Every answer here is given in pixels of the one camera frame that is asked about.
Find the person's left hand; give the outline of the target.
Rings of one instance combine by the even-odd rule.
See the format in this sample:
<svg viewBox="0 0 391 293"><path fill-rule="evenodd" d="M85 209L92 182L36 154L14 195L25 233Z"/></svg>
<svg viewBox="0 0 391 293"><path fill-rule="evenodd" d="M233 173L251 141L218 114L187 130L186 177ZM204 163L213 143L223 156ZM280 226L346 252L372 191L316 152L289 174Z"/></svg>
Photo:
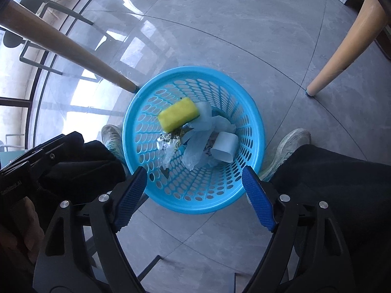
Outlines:
<svg viewBox="0 0 391 293"><path fill-rule="evenodd" d="M24 197L1 222L1 247L21 268L35 264L44 239L33 202Z"/></svg>

